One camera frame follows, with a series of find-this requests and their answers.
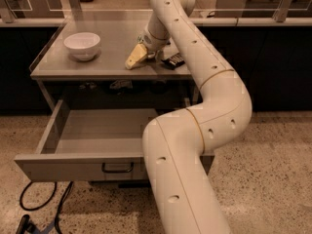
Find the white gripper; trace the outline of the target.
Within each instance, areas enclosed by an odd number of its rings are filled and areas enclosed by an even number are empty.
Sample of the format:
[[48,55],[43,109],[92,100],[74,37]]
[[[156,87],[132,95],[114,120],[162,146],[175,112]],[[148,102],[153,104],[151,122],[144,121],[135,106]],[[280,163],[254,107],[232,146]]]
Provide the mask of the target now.
[[145,28],[138,36],[138,44],[127,58],[125,65],[127,69],[133,69],[138,63],[147,58],[147,54],[157,53],[163,49],[170,39],[170,33],[164,24],[152,15]]

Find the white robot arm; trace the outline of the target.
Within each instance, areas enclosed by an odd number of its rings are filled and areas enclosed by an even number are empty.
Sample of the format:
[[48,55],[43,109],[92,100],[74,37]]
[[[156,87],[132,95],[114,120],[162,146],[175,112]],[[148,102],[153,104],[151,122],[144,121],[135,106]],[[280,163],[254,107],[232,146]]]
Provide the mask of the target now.
[[201,163],[239,136],[252,101],[235,69],[190,20],[195,0],[150,0],[153,14],[126,61],[129,69],[174,41],[202,103],[163,114],[144,129],[142,150],[166,234],[232,234]]

